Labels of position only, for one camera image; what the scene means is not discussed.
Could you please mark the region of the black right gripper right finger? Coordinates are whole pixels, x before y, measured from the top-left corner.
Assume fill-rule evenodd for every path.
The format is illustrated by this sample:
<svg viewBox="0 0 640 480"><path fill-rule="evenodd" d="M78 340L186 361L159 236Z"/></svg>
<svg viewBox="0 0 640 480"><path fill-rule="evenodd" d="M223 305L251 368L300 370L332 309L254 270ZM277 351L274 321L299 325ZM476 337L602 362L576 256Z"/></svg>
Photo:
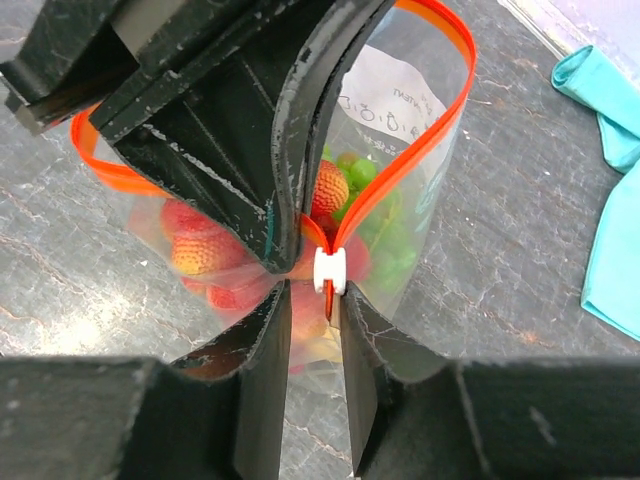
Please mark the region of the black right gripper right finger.
<svg viewBox="0 0 640 480"><path fill-rule="evenodd" d="M340 330L359 479L635 479L635 357L456 359L349 284Z"/></svg>

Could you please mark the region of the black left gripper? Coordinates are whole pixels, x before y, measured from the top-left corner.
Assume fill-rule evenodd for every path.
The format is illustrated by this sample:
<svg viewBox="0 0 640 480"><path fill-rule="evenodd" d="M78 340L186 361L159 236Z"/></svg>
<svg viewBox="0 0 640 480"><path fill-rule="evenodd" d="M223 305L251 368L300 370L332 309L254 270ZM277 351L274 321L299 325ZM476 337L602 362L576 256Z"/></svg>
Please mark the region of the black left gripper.
<svg viewBox="0 0 640 480"><path fill-rule="evenodd" d="M179 70L212 41L245 33L271 1L47 1L1 56L7 107L39 135L128 80Z"/></svg>

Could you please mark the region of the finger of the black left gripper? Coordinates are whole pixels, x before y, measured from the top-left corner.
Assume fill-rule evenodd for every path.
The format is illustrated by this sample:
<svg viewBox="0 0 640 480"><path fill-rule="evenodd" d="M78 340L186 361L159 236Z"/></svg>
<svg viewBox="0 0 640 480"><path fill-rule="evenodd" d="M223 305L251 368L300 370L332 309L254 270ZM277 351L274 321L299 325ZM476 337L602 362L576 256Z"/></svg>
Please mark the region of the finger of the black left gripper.
<svg viewBox="0 0 640 480"><path fill-rule="evenodd" d="M270 272L296 256L272 128L305 1L135 1L114 20L134 74L91 115L137 173L227 227Z"/></svg>
<svg viewBox="0 0 640 480"><path fill-rule="evenodd" d="M298 255L301 214L311 189L342 79L391 1L303 1L290 34L295 57L272 123L272 271L286 273Z"/></svg>

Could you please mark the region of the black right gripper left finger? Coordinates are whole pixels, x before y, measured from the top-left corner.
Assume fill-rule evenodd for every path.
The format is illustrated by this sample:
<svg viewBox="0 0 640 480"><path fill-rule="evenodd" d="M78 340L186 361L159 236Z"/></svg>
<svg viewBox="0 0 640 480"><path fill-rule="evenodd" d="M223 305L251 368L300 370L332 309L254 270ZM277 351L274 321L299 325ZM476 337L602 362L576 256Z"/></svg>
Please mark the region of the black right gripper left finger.
<svg viewBox="0 0 640 480"><path fill-rule="evenodd" d="M153 357L5 357L5 479L275 479L291 286L167 364Z"/></svg>

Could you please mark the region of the clear orange zip bag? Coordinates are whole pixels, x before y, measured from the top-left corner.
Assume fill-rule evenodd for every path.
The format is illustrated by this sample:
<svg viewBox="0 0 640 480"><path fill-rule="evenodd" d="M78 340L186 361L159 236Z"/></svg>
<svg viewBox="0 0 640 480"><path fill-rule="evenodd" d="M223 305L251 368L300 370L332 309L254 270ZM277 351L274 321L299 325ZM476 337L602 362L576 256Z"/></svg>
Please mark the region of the clear orange zip bag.
<svg viewBox="0 0 640 480"><path fill-rule="evenodd" d="M301 214L298 255L293 264L301 255L303 234L311 233L320 242L314 259L314 288L325 296L325 317L339 331L338 297L347 284L356 285L382 315L395 315L426 241L477 59L470 31L442 2L391 2L393 5L342 79L311 189L310 209ZM194 207L156 186L120 158L91 122L92 113L101 104L75 115L71 141L84 163L111 190L127 229L160 255L181 280L169 264L169 241L160 227L159 214L168 199ZM371 155L383 164L382 172L347 211L333 241L327 241L322 229L311 220L325 146L333 155L354 151ZM403 195L418 256L400 293L377 300L363 292L348 274L345 246L365 216L394 188ZM284 275L293 268L286 273L263 268L279 278L275 285L285 281L291 286ZM295 383L316 391L335 392L340 388L342 363L317 361L294 366L291 353L290 334L289 374Z"/></svg>

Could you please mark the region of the yellow lemon fruit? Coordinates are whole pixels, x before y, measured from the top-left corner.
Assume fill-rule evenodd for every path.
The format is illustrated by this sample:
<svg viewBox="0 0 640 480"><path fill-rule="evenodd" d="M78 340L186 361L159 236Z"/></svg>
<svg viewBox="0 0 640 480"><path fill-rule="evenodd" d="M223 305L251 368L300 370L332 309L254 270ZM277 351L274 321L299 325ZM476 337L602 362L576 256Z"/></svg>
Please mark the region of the yellow lemon fruit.
<svg viewBox="0 0 640 480"><path fill-rule="evenodd" d="M322 336L316 336L302 343L299 357L302 364L317 361L343 362L340 331L328 328Z"/></svg>

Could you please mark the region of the red strawberries with leaf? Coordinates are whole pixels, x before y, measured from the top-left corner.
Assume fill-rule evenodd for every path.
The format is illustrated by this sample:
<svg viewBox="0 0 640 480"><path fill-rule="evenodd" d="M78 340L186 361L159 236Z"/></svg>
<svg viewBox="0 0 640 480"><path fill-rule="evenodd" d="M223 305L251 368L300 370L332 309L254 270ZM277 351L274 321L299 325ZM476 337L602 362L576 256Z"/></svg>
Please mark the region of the red strawberries with leaf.
<svg viewBox="0 0 640 480"><path fill-rule="evenodd" d="M332 164L320 163L312 199L311 220L340 208L346 201L346 182ZM252 254L223 226L186 203L168 199L159 223L169 241L169 264L181 275L185 287L202 295L229 325L250 313L279 278L267 272ZM313 267L320 242L305 232L301 255L284 277L291 281L291 364L302 364L302 343L334 328L325 317L325 296L315 291Z"/></svg>

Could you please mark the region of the green grapes bunch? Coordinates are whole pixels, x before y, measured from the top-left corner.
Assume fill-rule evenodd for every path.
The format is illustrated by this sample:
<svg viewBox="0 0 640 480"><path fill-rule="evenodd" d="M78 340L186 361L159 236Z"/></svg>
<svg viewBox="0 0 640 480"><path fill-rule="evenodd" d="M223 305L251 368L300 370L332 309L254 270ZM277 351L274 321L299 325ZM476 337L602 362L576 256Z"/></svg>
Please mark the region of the green grapes bunch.
<svg viewBox="0 0 640 480"><path fill-rule="evenodd" d="M337 168L347 186L344 204L316 219L333 241L347 211L365 188L382 172L377 158L354 151L333 155L324 147L322 163ZM348 274L363 292L377 300L400 293L416 262L417 242L411 238L405 202L398 188L391 190L357 226L345 246Z"/></svg>

